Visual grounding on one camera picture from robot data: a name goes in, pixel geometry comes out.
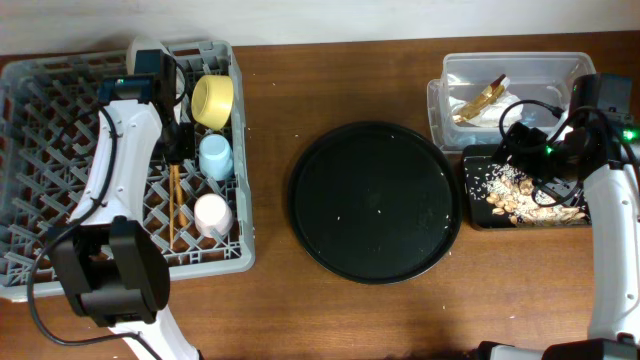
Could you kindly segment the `wooden chopstick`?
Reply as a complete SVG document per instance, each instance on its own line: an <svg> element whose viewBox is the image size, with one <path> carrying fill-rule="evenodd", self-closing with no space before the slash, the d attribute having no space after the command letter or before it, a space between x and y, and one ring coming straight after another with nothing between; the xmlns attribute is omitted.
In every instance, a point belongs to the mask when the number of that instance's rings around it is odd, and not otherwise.
<svg viewBox="0 0 640 360"><path fill-rule="evenodd" d="M178 209L178 221L181 227L185 227L188 224L188 220L182 210L182 206L184 205L184 197L183 197L183 192L181 187L180 166L172 165L171 171L172 171L172 177L174 181L175 197L176 197L176 204Z"/></svg>
<svg viewBox="0 0 640 360"><path fill-rule="evenodd" d="M173 250L175 239L175 225L174 225L174 212L175 212L175 185L174 185L174 166L169 165L169 248Z"/></svg>

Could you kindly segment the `light blue plastic cup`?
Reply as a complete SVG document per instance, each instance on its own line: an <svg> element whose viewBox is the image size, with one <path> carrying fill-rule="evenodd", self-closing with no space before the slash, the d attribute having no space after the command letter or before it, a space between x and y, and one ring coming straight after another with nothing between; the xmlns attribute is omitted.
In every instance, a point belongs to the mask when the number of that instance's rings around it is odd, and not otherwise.
<svg viewBox="0 0 640 360"><path fill-rule="evenodd" d="M233 153L222 135L210 134L199 144L199 166L202 174L215 181L226 181L233 175Z"/></svg>

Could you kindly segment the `yellow plastic bowl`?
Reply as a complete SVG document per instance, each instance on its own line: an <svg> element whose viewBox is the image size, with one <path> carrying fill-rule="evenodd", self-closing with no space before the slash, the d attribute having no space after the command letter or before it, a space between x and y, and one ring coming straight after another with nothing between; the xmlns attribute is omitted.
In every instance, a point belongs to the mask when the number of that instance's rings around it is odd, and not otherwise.
<svg viewBox="0 0 640 360"><path fill-rule="evenodd" d="M196 83L191 96L194 120L214 131L227 123L234 101L234 85L229 76L204 75Z"/></svg>

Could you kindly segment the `pink plastic cup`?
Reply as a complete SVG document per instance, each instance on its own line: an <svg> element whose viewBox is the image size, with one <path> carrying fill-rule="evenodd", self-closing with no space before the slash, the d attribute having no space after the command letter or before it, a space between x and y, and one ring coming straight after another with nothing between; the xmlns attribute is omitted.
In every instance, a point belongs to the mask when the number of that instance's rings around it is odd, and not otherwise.
<svg viewBox="0 0 640 360"><path fill-rule="evenodd" d="M194 219L201 235L213 238L217 233L227 235L233 226L233 213L225 199L209 193L198 198L194 205Z"/></svg>

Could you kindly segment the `nut shells and rice waste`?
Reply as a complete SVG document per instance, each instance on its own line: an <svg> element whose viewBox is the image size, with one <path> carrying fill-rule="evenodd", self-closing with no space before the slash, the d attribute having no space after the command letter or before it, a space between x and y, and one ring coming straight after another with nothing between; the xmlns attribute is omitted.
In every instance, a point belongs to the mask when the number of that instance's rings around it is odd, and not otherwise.
<svg viewBox="0 0 640 360"><path fill-rule="evenodd" d="M586 202L546 207L553 198L534 192L533 180L510 165L465 166L465 190L472 223L480 229L590 225Z"/></svg>

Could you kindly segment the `white tissue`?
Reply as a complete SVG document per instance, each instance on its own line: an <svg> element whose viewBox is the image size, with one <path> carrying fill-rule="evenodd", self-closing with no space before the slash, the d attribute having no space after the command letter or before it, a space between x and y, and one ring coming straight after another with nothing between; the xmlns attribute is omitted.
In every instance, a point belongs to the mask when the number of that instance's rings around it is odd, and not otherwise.
<svg viewBox="0 0 640 360"><path fill-rule="evenodd" d="M516 95L505 91L493 104L483 108L478 115L471 119L464 120L458 115L458 111L466 105L467 102L455 97L449 97L449 105L451 107L453 120L456 124L482 128L496 128L499 123L499 118L506 108L517 101L519 101L519 98Z"/></svg>

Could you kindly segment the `grey round plate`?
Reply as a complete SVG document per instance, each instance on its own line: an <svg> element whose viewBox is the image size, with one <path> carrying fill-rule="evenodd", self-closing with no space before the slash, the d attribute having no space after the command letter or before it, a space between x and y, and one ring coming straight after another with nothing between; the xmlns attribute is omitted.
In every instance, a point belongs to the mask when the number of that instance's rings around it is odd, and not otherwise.
<svg viewBox="0 0 640 360"><path fill-rule="evenodd" d="M174 105L175 121L181 122L182 101L185 96L186 80L183 71L179 67L179 63L171 52L159 41L144 35L136 36L129 44L126 52L126 69L128 75L135 73L136 57L139 51L143 50L161 50L164 54L171 57L176 63L176 104Z"/></svg>

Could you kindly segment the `brown Nescafe sachet wrapper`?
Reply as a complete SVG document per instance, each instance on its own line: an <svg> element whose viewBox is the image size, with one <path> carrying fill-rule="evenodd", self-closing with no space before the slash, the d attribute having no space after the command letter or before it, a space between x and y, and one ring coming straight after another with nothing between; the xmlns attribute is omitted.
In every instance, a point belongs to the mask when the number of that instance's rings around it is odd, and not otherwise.
<svg viewBox="0 0 640 360"><path fill-rule="evenodd" d="M502 74L488 85L474 100L462 106L454 115L455 123L467 122L478 116L481 111L492 105L505 92L509 79Z"/></svg>

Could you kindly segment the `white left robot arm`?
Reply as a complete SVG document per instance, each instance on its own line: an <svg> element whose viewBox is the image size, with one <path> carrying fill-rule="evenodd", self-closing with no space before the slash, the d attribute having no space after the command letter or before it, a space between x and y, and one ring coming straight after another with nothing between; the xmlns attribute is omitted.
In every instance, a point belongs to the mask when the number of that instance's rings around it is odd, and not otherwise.
<svg viewBox="0 0 640 360"><path fill-rule="evenodd" d="M50 261L73 312L116 335L140 359L198 359L168 307L168 263L143 226L144 190L162 130L152 104L114 100L102 107L85 190L71 234Z"/></svg>

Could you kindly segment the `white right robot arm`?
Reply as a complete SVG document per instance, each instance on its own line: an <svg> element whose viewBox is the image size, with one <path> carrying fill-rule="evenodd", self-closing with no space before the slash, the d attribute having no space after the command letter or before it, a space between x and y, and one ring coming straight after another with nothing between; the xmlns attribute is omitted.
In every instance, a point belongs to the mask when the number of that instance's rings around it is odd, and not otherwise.
<svg viewBox="0 0 640 360"><path fill-rule="evenodd" d="M588 338L544 351L483 341L477 359L639 358L639 130L609 122L588 126L580 153L594 240L595 300Z"/></svg>

